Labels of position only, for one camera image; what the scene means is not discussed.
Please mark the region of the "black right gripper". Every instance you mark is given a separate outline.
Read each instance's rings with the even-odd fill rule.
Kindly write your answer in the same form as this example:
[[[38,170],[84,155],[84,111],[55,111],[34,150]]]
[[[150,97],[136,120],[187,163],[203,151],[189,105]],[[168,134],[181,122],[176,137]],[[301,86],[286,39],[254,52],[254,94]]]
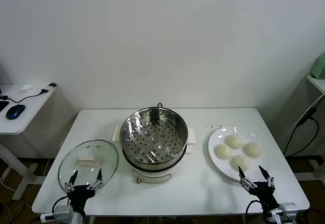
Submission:
[[[245,190],[249,190],[250,194],[256,196],[263,210],[272,210],[279,207],[273,193],[275,191],[274,177],[271,177],[267,170],[262,166],[259,169],[266,181],[251,182],[245,177],[240,166],[238,166],[240,184]]]

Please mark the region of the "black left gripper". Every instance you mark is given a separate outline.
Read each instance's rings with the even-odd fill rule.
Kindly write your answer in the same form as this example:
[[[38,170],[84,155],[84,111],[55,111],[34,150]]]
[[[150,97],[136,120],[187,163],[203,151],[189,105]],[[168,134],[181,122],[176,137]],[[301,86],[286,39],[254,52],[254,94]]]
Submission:
[[[88,199],[94,197],[103,186],[102,169],[99,169],[96,180],[89,185],[74,186],[78,175],[78,170],[75,170],[69,181],[64,184],[67,191],[67,196],[70,199],[70,204],[73,211],[83,211]]]

